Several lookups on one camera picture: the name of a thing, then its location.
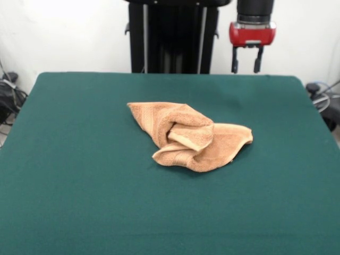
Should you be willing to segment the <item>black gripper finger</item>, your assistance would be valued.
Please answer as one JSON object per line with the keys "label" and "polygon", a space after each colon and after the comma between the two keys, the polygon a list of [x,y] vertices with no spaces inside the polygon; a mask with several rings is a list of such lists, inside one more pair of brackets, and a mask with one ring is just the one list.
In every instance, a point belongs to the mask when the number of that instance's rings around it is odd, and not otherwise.
{"label": "black gripper finger", "polygon": [[253,69],[254,73],[259,73],[260,70],[261,70],[261,62],[262,62],[263,52],[264,52],[264,46],[259,46],[258,47],[258,55],[257,55],[257,58],[255,59],[255,63],[254,63],[254,69]]}
{"label": "black gripper finger", "polygon": [[238,47],[233,46],[233,49],[232,49],[232,68],[231,68],[232,73],[238,72],[239,61],[237,59],[237,49],[238,49]]}

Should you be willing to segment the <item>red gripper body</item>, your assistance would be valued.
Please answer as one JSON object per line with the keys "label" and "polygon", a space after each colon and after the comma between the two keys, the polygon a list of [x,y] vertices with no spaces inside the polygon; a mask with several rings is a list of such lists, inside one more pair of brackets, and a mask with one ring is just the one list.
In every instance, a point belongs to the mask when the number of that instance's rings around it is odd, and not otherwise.
{"label": "red gripper body", "polygon": [[276,35],[276,23],[267,24],[241,24],[231,22],[229,26],[229,39],[233,47],[267,46]]}

